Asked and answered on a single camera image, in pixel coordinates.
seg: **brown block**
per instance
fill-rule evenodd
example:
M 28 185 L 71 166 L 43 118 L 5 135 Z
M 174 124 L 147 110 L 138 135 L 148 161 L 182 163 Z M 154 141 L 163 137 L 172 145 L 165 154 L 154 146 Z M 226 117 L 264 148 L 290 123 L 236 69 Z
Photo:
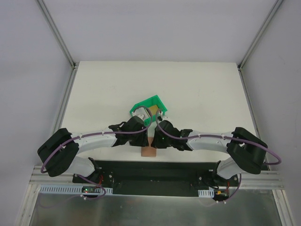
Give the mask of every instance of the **brown block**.
M 148 147 L 141 147 L 141 156 L 142 157 L 156 157 L 157 156 L 157 149 L 151 147 L 151 143 L 153 141 L 153 137 L 148 137 L 147 140 L 149 141 Z

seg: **white wall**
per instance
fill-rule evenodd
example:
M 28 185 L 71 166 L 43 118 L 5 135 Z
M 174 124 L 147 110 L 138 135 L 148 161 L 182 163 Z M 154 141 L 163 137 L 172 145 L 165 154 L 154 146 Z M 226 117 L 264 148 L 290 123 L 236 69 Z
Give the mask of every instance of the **white wall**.
M 300 225 L 301 1 L 283 3 L 243 73 L 260 135 L 283 159 L 279 169 Z
M 0 2 L 0 225 L 15 224 L 70 67 L 33 0 Z
M 275 0 L 45 0 L 75 61 L 239 63 Z

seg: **white table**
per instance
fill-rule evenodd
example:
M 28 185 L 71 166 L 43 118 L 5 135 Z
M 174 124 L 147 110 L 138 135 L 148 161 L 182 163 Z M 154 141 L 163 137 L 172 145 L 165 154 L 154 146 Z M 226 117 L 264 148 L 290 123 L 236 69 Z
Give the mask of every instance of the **white table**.
M 127 121 L 134 104 L 158 94 L 166 115 L 178 129 L 227 132 L 244 127 L 255 134 L 235 63 L 82 61 L 76 74 L 62 127 L 91 132 Z M 141 157 L 129 145 L 98 148 L 81 157 L 112 161 L 216 162 L 228 158 L 214 151 L 158 149 Z

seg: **green plastic container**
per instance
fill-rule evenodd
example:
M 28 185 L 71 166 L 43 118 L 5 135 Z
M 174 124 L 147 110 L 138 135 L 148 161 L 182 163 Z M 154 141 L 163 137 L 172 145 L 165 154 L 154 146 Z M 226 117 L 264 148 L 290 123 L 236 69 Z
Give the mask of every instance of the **green plastic container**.
M 158 95 L 155 95 L 153 97 L 150 97 L 146 100 L 143 100 L 137 104 L 135 104 L 132 109 L 130 110 L 130 114 L 132 115 L 133 111 L 139 107 L 139 106 L 146 106 L 150 109 L 153 117 L 152 119 L 150 117 L 148 117 L 147 119 L 144 119 L 144 125 L 148 125 L 150 123 L 150 120 L 153 122 L 156 120 L 156 116 L 155 113 L 157 111 L 157 109 L 160 109 L 163 112 L 163 115 L 165 115 L 165 112 L 167 112 L 166 107 L 164 106 L 164 104 L 162 103 L 162 101 L 160 100 L 160 98 L 158 97 Z

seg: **aluminum frame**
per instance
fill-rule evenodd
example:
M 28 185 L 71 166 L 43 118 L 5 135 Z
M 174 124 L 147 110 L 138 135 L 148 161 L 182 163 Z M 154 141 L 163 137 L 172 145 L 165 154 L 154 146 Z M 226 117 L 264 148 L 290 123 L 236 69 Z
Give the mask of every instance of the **aluminum frame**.
M 41 9 L 41 12 L 46 20 L 46 22 L 49 25 L 50 30 L 52 31 L 55 39 L 57 40 L 58 45 L 62 49 L 66 59 L 68 60 L 69 64 L 72 67 L 72 72 L 70 74 L 65 93 L 63 96 L 63 99 L 61 101 L 60 110 L 57 115 L 55 125 L 53 128 L 53 133 L 59 129 L 62 125 L 64 113 L 68 104 L 68 100 L 71 94 L 72 86 L 75 80 L 76 72 L 78 64 L 74 62 L 70 52 L 68 51 L 68 48 L 63 40 L 63 38 L 60 35 L 60 32 L 54 23 L 54 20 L 47 9 L 47 6 L 43 0 L 36 0 L 39 8 Z M 272 9 L 270 10 L 269 14 L 267 15 L 266 19 L 264 20 L 262 26 L 260 27 L 259 31 L 257 32 L 255 38 L 252 41 L 252 44 L 248 48 L 245 56 L 243 57 L 241 63 L 238 66 L 238 70 L 240 73 L 242 85 L 246 94 L 246 99 L 249 105 L 251 117 L 254 123 L 256 135 L 260 137 L 256 120 L 253 113 L 252 103 L 249 98 L 249 94 L 247 92 L 246 84 L 244 82 L 243 74 L 241 73 L 242 68 L 248 61 L 250 55 L 256 48 L 257 44 L 260 42 L 261 37 L 265 33 L 266 29 L 268 28 L 268 25 L 276 15 L 277 11 L 281 7 L 284 0 L 276 0 L 275 4 L 273 5 Z M 289 206 L 289 203 L 287 201 L 286 193 L 284 190 L 284 186 L 282 183 L 282 179 L 277 171 L 263 171 L 259 175 L 252 175 L 248 173 L 243 174 L 243 180 L 242 180 L 242 189 L 269 189 L 273 190 L 273 194 L 275 197 L 276 205 L 278 208 L 278 212 L 280 215 L 280 219 L 282 222 L 282 225 L 284 226 L 293 226 L 295 225 L 295 222 L 292 217 L 292 212 Z M 30 224 L 30 220 L 32 217 L 32 213 L 34 210 L 35 202 L 38 197 L 38 193 L 40 190 L 41 185 L 69 185 L 69 186 L 78 186 L 78 184 L 72 183 L 72 175 L 71 174 L 62 174 L 55 178 L 50 178 L 48 175 L 41 174 L 40 173 L 40 166 L 36 166 L 33 170 L 33 174 L 31 177 L 31 180 L 29 182 L 25 198 L 21 207 L 21 211 L 19 213 L 19 216 L 17 218 L 17 225 L 20 226 L 28 226 Z

